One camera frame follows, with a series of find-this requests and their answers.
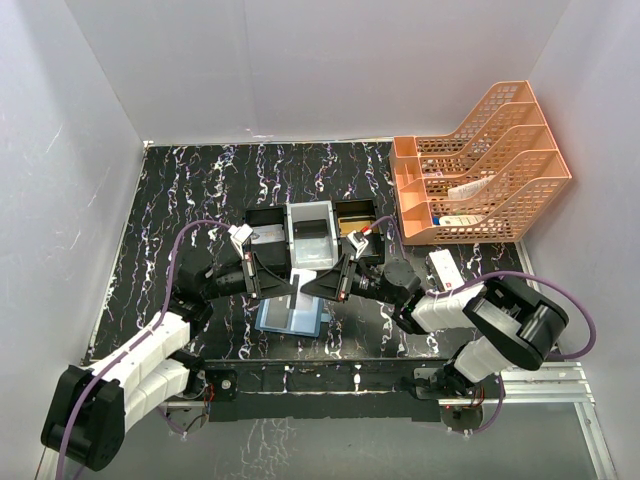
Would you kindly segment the white card from holder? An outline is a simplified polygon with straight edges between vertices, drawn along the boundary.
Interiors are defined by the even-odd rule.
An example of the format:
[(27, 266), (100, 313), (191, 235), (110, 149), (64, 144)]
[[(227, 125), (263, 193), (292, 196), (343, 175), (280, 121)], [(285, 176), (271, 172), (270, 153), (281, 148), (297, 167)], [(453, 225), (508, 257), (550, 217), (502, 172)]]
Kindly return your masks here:
[(302, 287), (316, 278), (316, 272), (307, 269), (293, 268), (290, 283), (295, 288), (290, 296), (289, 308), (291, 310), (311, 311), (314, 306), (314, 297), (302, 292)]

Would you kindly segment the blue card holder wallet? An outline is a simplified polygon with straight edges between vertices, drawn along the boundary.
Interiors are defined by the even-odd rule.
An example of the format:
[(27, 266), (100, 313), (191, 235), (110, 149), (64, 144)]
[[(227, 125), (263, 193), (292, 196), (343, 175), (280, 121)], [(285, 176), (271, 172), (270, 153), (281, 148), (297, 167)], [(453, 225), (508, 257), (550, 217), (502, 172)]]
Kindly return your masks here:
[(314, 297), (314, 306), (311, 311), (290, 309), (291, 316), (288, 330), (266, 329), (262, 325), (266, 300), (260, 302), (255, 323), (255, 327), (260, 331), (316, 338), (319, 336), (321, 324), (327, 323), (330, 319), (329, 313), (325, 311), (324, 301)]

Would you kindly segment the black card from holder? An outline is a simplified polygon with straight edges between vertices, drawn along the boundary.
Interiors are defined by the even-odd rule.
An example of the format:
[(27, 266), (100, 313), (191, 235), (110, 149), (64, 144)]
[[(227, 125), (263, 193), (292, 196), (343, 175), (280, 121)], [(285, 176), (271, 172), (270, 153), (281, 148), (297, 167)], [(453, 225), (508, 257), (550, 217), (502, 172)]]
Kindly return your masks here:
[(293, 238), (295, 241), (321, 239), (328, 235), (325, 219), (297, 221), (293, 224)]

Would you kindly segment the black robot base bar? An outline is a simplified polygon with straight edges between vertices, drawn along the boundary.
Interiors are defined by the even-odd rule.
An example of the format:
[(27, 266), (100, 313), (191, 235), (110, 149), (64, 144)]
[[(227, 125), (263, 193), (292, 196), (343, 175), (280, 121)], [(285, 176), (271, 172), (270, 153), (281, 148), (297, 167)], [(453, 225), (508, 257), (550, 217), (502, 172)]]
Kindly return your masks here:
[(211, 422), (255, 419), (409, 418), (437, 422), (448, 406), (488, 405), (499, 398), (495, 376), (463, 395), (423, 385), (443, 363), (386, 358), (351, 360), (207, 361), (190, 392), (169, 410), (202, 410)]

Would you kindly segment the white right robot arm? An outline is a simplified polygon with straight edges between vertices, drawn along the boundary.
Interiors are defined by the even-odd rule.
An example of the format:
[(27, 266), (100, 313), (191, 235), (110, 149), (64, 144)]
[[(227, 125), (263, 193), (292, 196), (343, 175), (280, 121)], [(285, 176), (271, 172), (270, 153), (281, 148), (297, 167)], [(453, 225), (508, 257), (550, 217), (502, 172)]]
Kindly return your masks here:
[(457, 293), (427, 292), (411, 264), (393, 258), (372, 274), (344, 255), (330, 270), (304, 284), (302, 293), (343, 302), (355, 295), (392, 306), (401, 330), (425, 335), (475, 328), (479, 338), (462, 347), (416, 385), (443, 395), (466, 397), (488, 376), (516, 366), (536, 371), (546, 361), (569, 319), (556, 303), (529, 287), (520, 273), (498, 273)]

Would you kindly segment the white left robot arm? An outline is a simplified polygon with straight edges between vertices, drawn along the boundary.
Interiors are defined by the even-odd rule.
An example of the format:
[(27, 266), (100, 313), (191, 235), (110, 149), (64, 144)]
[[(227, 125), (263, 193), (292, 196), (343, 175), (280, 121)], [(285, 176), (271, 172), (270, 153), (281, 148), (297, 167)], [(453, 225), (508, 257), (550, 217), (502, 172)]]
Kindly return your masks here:
[(111, 355), (89, 367), (69, 366), (60, 376), (41, 433), (41, 443), (99, 471), (119, 451), (125, 434), (165, 400), (201, 396), (203, 359), (186, 352), (213, 314), (218, 298), (287, 295), (291, 262), (264, 248), (233, 262), (195, 270), (174, 268), (167, 305)]

